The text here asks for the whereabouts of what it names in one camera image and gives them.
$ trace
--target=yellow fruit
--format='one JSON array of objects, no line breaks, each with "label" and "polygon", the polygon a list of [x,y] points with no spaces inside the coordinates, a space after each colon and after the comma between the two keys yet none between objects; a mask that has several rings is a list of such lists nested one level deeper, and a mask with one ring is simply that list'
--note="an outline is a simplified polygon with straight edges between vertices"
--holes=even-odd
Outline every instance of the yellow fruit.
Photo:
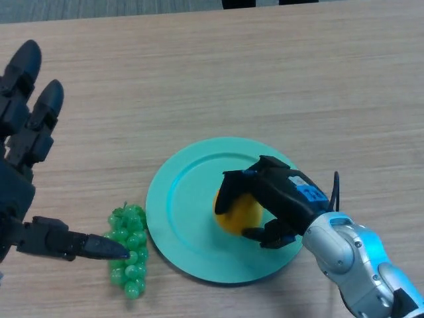
[{"label": "yellow fruit", "polygon": [[[215,210],[218,193],[213,200],[213,210]],[[262,214],[262,206],[251,194],[241,195],[227,213],[221,215],[214,213],[218,225],[224,231],[234,235],[241,235],[242,230],[250,227],[259,227]]]}]

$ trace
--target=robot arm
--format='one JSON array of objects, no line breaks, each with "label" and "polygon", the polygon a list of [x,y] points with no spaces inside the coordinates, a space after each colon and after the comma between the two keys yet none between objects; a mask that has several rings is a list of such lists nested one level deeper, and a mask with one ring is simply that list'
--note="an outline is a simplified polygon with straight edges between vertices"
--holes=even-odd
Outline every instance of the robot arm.
[{"label": "robot arm", "polygon": [[121,244],[71,232],[61,220],[34,217],[23,222],[35,195],[32,167],[46,159],[53,145],[51,134],[64,100],[62,84],[53,80],[29,111],[27,102],[40,67],[40,48],[29,40],[0,77],[0,263],[12,246],[19,252],[69,261],[76,256],[126,259],[129,252]]},{"label": "robot arm", "polygon": [[331,198],[299,170],[261,156],[247,170],[224,172],[215,213],[250,193],[276,218],[243,235],[263,248],[281,248],[301,236],[321,271],[339,288],[358,318],[424,318],[424,299],[388,258],[378,235],[339,212],[339,175]]}]

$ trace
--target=wood grain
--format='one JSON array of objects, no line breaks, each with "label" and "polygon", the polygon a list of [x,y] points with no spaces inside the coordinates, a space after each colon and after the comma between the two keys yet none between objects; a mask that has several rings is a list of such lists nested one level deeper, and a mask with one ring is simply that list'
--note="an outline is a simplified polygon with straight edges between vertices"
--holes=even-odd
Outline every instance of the wood grain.
[{"label": "wood grain", "polygon": [[[144,203],[160,165],[214,136],[287,154],[377,231],[424,293],[424,5],[342,1],[240,11],[0,26],[0,63],[28,38],[66,100],[28,218],[102,233],[111,210]],[[2,318],[351,317],[303,250],[278,277],[243,288],[198,284],[155,252],[144,297],[128,303],[106,266],[12,251]]]}]

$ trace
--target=blue label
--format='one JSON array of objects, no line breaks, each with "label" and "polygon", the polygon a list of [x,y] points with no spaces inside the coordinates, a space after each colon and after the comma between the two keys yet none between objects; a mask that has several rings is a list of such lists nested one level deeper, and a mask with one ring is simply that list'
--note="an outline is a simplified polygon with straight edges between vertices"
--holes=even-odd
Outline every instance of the blue label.
[{"label": "blue label", "polygon": [[297,185],[296,189],[298,192],[306,196],[309,202],[328,201],[328,198],[325,196],[325,194],[319,191],[313,185]]}]

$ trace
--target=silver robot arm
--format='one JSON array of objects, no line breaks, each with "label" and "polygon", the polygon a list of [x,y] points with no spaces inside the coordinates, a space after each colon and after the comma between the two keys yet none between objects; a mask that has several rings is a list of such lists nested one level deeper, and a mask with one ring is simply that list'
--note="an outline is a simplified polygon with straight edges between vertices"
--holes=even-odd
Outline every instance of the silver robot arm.
[{"label": "silver robot arm", "polygon": [[321,215],[306,230],[303,245],[355,317],[424,318],[423,296],[392,264],[379,236],[348,215]]}]

